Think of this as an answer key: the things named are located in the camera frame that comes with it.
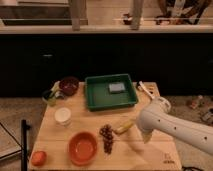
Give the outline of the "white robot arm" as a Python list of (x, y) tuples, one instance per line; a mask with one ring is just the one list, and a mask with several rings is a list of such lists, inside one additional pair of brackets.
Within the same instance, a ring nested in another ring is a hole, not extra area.
[(213, 155), (213, 127), (171, 116), (170, 110), (167, 99), (155, 97), (137, 116), (141, 134), (151, 134), (156, 129)]

